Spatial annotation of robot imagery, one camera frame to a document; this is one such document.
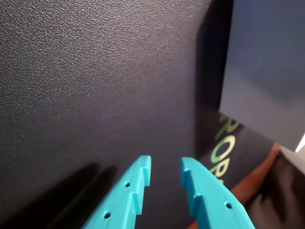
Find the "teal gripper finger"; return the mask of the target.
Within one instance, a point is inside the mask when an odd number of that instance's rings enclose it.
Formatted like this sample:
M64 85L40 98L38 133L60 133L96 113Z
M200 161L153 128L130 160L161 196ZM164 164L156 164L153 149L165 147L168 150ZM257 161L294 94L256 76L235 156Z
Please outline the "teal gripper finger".
M133 229L150 185L152 159L140 156L125 171L83 225L84 229Z
M180 159L181 185L186 189L190 216L199 229L253 229L243 205L204 165Z

